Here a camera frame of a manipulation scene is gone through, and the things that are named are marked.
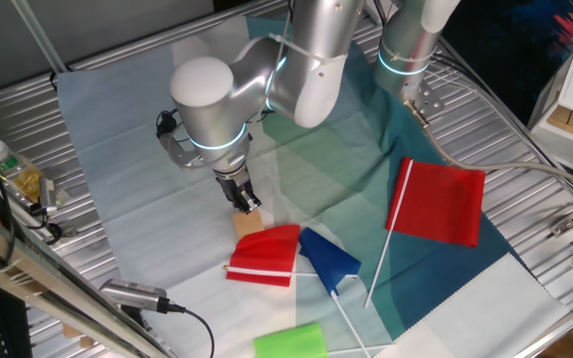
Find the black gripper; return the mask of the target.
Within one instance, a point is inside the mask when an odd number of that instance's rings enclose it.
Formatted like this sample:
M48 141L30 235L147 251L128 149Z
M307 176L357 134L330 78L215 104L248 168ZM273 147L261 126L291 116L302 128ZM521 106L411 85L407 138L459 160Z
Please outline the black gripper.
M225 196L231 201L234 208L241 213L249 214L262 205L260 199L254 194L251 179L247 171L236 173L215 172L216 180L220 184Z

